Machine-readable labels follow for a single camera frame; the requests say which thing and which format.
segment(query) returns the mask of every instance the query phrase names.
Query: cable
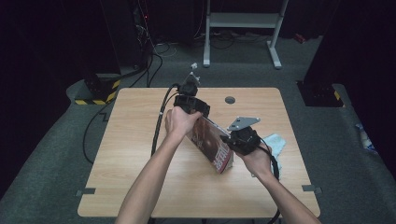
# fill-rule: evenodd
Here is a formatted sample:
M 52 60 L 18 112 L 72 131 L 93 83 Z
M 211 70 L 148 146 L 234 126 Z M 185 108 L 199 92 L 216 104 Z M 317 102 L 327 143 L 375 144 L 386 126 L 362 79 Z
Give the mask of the cable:
M 82 153 L 84 154 L 85 160 L 87 160 L 90 164 L 93 164 L 93 161 L 90 158 L 88 158 L 86 148 L 85 148 L 85 139 L 87 137 L 88 128 L 91 126 L 91 124 L 92 124 L 93 120 L 96 118 L 96 116 L 98 116 L 100 113 L 102 113 L 102 111 L 104 109 L 106 109 L 109 105 L 111 105 L 113 102 L 115 102 L 114 99 L 109 104 L 103 106 L 98 112 L 96 112 L 96 114 L 91 118 L 90 122 L 88 123 L 87 127 L 85 128 L 85 132 L 84 132 L 84 135 L 82 138 Z
M 137 4 L 139 5 L 140 12 L 142 13 L 142 15 L 144 15 L 145 13 L 143 12 L 143 8 L 140 5 L 140 0 L 137 0 Z M 155 49 L 154 43 L 152 42 L 151 35 L 149 34 L 148 22 L 146 21 L 146 18 L 144 16 L 143 16 L 143 21 L 145 22 L 145 25 L 147 28 L 147 35 L 148 35 L 149 42 L 151 43 L 151 46 L 152 46 L 153 50 L 155 51 L 155 53 L 158 54 L 157 50 Z
M 233 45 L 233 43 L 235 43 L 235 38 L 232 36 L 232 35 L 229 35 L 231 38 L 229 38 L 229 39 L 224 39 L 224 40 L 222 40 L 222 39 L 219 39 L 218 37 L 217 37 L 217 40 L 219 40 L 219 41 L 229 41 L 229 40 L 231 40 L 231 44 L 230 45 L 228 45 L 228 46 L 226 46 L 226 47 L 224 47 L 224 48 L 219 48 L 219 47 L 216 47 L 215 45 L 213 45 L 212 44 L 212 42 L 210 43 L 210 46 L 211 47 L 213 47 L 214 49 L 228 49 L 228 48 L 230 48 L 232 45 Z
M 264 147 L 261 147 L 261 146 L 253 146 L 252 144 L 250 144 L 250 143 L 247 142 L 247 141 L 244 141 L 243 139 L 238 139 L 238 140 L 239 140 L 240 142 L 243 142 L 243 143 L 245 143 L 245 144 L 251 146 L 251 147 L 257 147 L 257 148 L 261 149 L 262 151 L 264 151 L 264 152 L 270 157 L 271 163 L 273 164 L 273 167 L 274 167 L 274 177 L 275 177 L 277 180 L 279 180 L 279 166 L 277 165 L 277 161 L 276 161 L 275 157 L 271 154 L 271 152 L 270 152 L 270 150 L 269 150 L 269 147 L 268 147 L 268 145 L 265 143 L 264 140 L 262 140 L 262 142 L 265 144 L 265 146 L 266 146 L 268 149 L 266 149 L 266 148 L 264 148 Z M 279 209 L 276 209 L 276 213 L 275 213 L 274 217 L 271 218 L 271 220 L 270 220 L 269 222 L 267 222 L 267 224 L 273 224 L 273 223 L 275 223 L 276 220 L 279 218 L 279 216 L 280 216 L 280 211 L 279 211 Z
M 146 74 L 146 72 L 143 73 L 131 86 L 129 86 L 129 88 L 132 88 L 134 86 L 134 84 L 136 84 L 136 82 L 139 81 L 145 74 Z M 89 162 L 90 164 L 93 164 L 93 161 L 88 157 L 87 151 L 85 148 L 85 139 L 87 138 L 88 129 L 90 128 L 93 120 L 98 115 L 104 115 L 104 118 L 102 121 L 108 121 L 108 119 L 106 118 L 107 113 L 102 113 L 102 111 L 104 111 L 109 105 L 113 104 L 113 102 L 115 102 L 115 101 L 116 101 L 116 98 L 114 98 L 110 103 L 108 103 L 107 105 L 104 105 L 98 112 L 96 112 L 96 114 L 91 118 L 90 122 L 88 123 L 87 127 L 85 128 L 83 138 L 82 138 L 82 153 L 84 155 L 85 160 L 87 162 Z
M 171 46 L 168 43 L 157 44 L 155 47 L 157 48 L 158 46 L 162 46 L 162 45 L 166 45 L 167 49 L 163 50 L 159 54 L 163 54 L 163 53 L 167 52 L 171 48 Z
M 166 101 L 166 105 L 168 105 L 168 102 L 175 96 L 177 94 L 177 92 L 175 92 L 175 93 L 173 93 L 170 97 L 169 97 L 169 99 Z
M 174 87 L 179 88 L 180 85 L 177 83 L 172 84 L 172 86 L 169 87 L 168 91 L 166 92 L 165 96 L 163 97 L 163 104 L 161 105 L 160 114 L 159 114 L 158 120 L 157 120 L 157 126 L 155 128 L 155 134 L 152 139 L 151 156 L 154 155 L 155 150 L 157 149 L 157 140 L 158 140 L 158 136 L 160 135 L 161 123 L 163 121 L 163 111 L 165 110 L 166 104 L 169 102 L 169 100 L 167 99 L 168 95 Z
M 101 78 L 101 79 L 102 79 L 103 81 L 118 81 L 118 80 L 121 80 L 121 79 L 124 79 L 124 78 L 127 78 L 127 77 L 132 77 L 132 76 L 134 76 L 134 75 L 137 75 L 137 74 L 143 72 L 145 69 L 147 69 L 146 66 L 141 67 L 139 70 L 136 70 L 136 71 L 127 73 L 127 74 L 122 75 L 122 76 L 109 77 L 109 78 L 103 77 L 103 78 Z
M 171 48 L 171 45 L 177 45 L 178 43 L 164 43 L 164 44 L 168 45 L 169 48 L 168 48 L 166 51 L 163 51 L 163 52 L 161 52 L 161 53 L 157 52 L 157 50 L 154 48 L 155 53 L 156 53 L 158 56 L 161 56 L 161 57 L 163 57 L 163 58 L 175 56 L 176 53 L 177 53 L 177 49 L 176 49 L 175 47 L 174 47 L 174 52 L 173 52 L 173 53 L 168 54 L 168 55 L 164 55 L 164 53 L 167 52 L 167 51 Z
M 246 40 L 245 37 L 254 37 L 252 39 Z M 246 36 L 246 35 L 237 35 L 235 36 L 235 43 L 259 43 L 268 40 L 269 35 L 256 35 L 256 36 Z
M 151 54 L 151 61 L 149 62 L 148 69 L 146 70 L 146 72 L 148 73 L 147 79 L 146 79 L 146 87 L 147 88 L 149 87 L 149 69 L 150 69 L 150 67 L 152 65 L 152 61 L 153 61 L 153 57 L 152 57 L 152 54 Z
M 151 79 L 149 80 L 148 87 L 150 87 L 152 79 L 154 79 L 155 75 L 157 75 L 157 72 L 158 72 L 158 71 L 160 70 L 160 68 L 163 66 L 163 58 L 162 58 L 160 55 L 157 55 L 157 54 L 153 54 L 153 55 L 154 55 L 154 56 L 157 56 L 157 57 L 161 60 L 161 63 L 160 63 L 160 66 L 158 66 L 157 70 L 155 70 L 155 72 L 154 72 L 154 74 L 152 75 Z
M 201 30 L 202 21 L 204 20 L 204 14 L 205 14 L 205 1 L 202 1 L 201 21 L 200 21 L 200 23 L 199 23 L 198 30 L 197 30 L 197 32 L 195 33 L 194 37 L 196 37 L 196 36 L 198 35 L 199 31 Z

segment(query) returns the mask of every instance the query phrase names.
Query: white metal stand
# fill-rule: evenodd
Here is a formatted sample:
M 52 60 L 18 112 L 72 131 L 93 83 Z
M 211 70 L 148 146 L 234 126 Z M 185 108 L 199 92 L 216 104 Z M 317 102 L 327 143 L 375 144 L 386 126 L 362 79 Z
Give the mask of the white metal stand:
M 246 28 L 272 28 L 272 40 L 267 41 L 274 67 L 280 69 L 282 64 L 277 56 L 275 44 L 279 30 L 285 16 L 289 0 L 283 0 L 279 13 L 211 13 L 210 0 L 207 0 L 204 67 L 210 66 L 210 28 L 211 27 L 246 27 Z

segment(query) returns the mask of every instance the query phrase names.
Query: gray carpet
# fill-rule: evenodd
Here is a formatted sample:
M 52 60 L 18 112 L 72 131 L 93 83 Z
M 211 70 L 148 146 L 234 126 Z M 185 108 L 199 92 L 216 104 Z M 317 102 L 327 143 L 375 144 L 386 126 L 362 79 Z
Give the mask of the gray carpet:
M 276 49 L 283 64 L 275 70 L 262 42 L 234 43 L 212 48 L 210 68 L 202 67 L 203 47 L 171 45 L 151 87 L 182 82 L 190 65 L 202 87 L 276 87 L 280 89 L 290 122 L 317 194 L 323 223 L 396 223 L 396 185 L 379 156 L 362 149 L 355 124 L 359 122 L 342 85 L 334 87 L 346 107 L 307 107 L 296 80 L 304 79 L 320 39 L 299 44 L 279 39 Z M 228 42 L 213 41 L 217 47 Z M 166 46 L 158 47 L 162 52 Z M 152 74 L 160 61 L 154 57 Z M 129 87 L 139 75 L 125 78 Z M 67 90 L 71 100 L 82 81 Z M 146 87 L 146 78 L 135 87 Z M 24 164 L 0 202 L 0 223 L 112 223 L 114 217 L 80 217 L 79 189 L 84 189 L 92 166 L 82 154 L 82 139 L 100 105 L 70 105 Z M 112 105 L 105 109 L 107 116 Z M 103 115 L 93 120 L 86 136 L 88 156 L 94 159 L 106 128 Z M 157 223 L 201 223 L 197 219 L 161 219 Z M 209 220 L 208 223 L 252 223 L 251 220 Z

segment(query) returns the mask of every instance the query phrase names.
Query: forearm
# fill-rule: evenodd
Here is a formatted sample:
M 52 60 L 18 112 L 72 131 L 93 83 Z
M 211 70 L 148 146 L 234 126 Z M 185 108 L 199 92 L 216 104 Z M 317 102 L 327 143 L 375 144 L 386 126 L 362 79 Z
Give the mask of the forearm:
M 320 223 L 314 214 L 291 194 L 273 175 L 258 176 L 287 223 Z
M 127 193 L 116 223 L 146 223 L 149 220 L 169 164 L 183 137 L 171 133 L 165 137 Z

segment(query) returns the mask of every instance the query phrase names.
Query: hand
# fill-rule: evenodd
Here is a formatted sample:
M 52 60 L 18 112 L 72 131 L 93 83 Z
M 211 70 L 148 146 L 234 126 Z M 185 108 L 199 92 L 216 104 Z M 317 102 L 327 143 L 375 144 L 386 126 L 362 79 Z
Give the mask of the hand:
M 180 136 L 186 135 L 192 130 L 194 123 L 202 116 L 201 112 L 187 114 L 184 110 L 175 106 L 166 113 L 165 128 L 168 133 L 177 133 Z
M 260 144 L 260 147 L 268 149 L 270 153 L 272 152 L 272 149 L 270 147 L 267 148 L 263 143 Z M 266 177 L 273 175 L 271 171 L 271 159 L 262 149 L 256 148 L 256 150 L 246 156 L 239 153 L 235 154 L 244 161 L 247 169 L 255 176 Z

